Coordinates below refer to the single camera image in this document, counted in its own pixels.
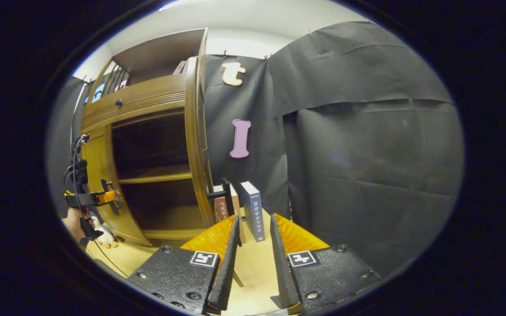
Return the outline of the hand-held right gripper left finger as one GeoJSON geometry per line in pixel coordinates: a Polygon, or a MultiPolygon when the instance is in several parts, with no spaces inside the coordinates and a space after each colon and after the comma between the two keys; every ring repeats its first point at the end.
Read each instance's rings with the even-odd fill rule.
{"type": "Polygon", "coordinates": [[[186,311],[221,314],[228,307],[239,225],[239,217],[233,215],[183,246],[161,246],[128,281],[186,311]]]}

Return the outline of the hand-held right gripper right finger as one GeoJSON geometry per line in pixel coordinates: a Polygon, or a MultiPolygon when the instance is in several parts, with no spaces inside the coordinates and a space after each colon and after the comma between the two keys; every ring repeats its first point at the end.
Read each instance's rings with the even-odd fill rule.
{"type": "Polygon", "coordinates": [[[346,244],[328,245],[279,214],[270,233],[279,294],[289,313],[323,312],[377,286],[381,276],[346,244]]]}

